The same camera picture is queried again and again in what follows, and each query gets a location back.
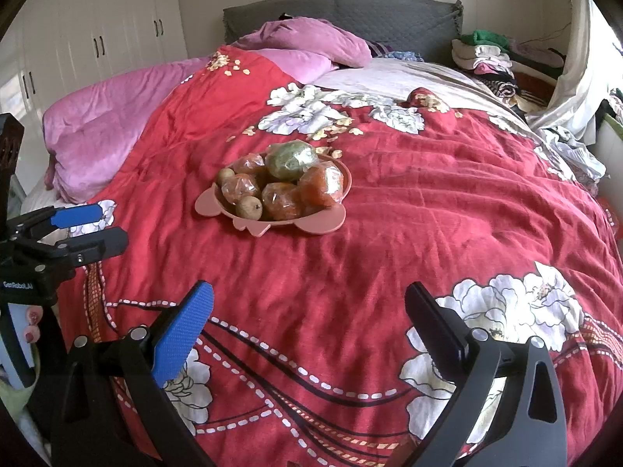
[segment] blue gripper pad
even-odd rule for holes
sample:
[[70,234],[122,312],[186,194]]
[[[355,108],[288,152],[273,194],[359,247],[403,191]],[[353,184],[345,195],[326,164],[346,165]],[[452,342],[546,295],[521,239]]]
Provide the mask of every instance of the blue gripper pad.
[[214,308],[214,290],[198,282],[182,301],[180,311],[154,347],[151,371],[158,387],[179,373]]
[[98,204],[79,205],[69,209],[58,209],[50,218],[50,223],[57,228],[71,228],[96,223],[102,219],[102,216],[104,216],[104,211]]

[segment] pink pillow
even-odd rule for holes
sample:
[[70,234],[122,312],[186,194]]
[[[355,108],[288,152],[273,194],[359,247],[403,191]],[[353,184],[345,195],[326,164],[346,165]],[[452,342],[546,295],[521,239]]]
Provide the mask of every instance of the pink pillow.
[[372,61],[372,54],[365,40],[333,26],[329,21],[310,17],[264,23],[258,31],[242,37],[232,45],[245,51],[309,51],[334,63],[353,68],[365,67]]
[[337,70],[329,58],[309,51],[287,49],[260,49],[255,51],[275,63],[285,73],[301,84],[314,82],[325,73]]
[[52,155],[46,186],[79,204],[113,179],[151,114],[208,58],[177,61],[121,74],[65,96],[44,114]]

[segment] floral bedspread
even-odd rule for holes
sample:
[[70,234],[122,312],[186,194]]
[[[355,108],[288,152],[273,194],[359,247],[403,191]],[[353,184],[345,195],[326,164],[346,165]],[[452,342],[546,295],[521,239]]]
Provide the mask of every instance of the floral bedspread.
[[[220,168],[295,138],[350,168],[337,232],[254,238],[194,212]],[[214,315],[164,389],[219,467],[381,467],[407,434],[423,438],[454,387],[404,312],[413,281],[497,339],[544,339],[569,462],[621,394],[623,269],[610,227],[564,162],[513,121],[417,86],[407,101],[298,86],[224,47],[152,115],[99,200],[130,247],[61,287],[66,340],[116,339],[198,279],[212,283]],[[502,389],[496,381],[466,449]],[[115,391],[153,453],[123,381]]]

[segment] fruit bowl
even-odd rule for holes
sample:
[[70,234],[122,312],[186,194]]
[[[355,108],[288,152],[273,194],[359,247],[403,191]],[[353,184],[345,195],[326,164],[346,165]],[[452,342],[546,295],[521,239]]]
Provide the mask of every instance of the fruit bowl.
[[[350,170],[339,160],[319,154],[321,161],[330,161],[335,163],[337,168],[340,169],[344,175],[344,196],[342,201],[347,197],[348,191],[350,191],[353,184],[353,178]],[[248,232],[254,237],[261,237],[264,235],[271,226],[287,226],[295,225],[299,230],[307,232],[313,235],[324,235],[335,232],[343,224],[347,218],[347,210],[342,203],[338,203],[333,207],[327,207],[326,209],[319,210],[309,216],[302,218],[290,219],[289,221],[254,221],[253,219],[245,219],[236,215],[234,206],[229,204],[223,198],[220,192],[219,186],[216,182],[206,191],[201,193],[197,201],[195,202],[195,211],[201,216],[213,217],[219,214],[224,214],[228,218],[231,218],[234,227],[237,230]]]

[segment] quilted headboard cover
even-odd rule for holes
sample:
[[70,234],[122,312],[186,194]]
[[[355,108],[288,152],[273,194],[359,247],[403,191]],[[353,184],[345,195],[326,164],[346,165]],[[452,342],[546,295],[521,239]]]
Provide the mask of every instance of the quilted headboard cover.
[[452,39],[463,25],[461,2],[434,0],[264,0],[224,10],[229,44],[266,21],[292,16],[323,18],[336,26],[395,51],[415,51],[426,61],[452,66]]

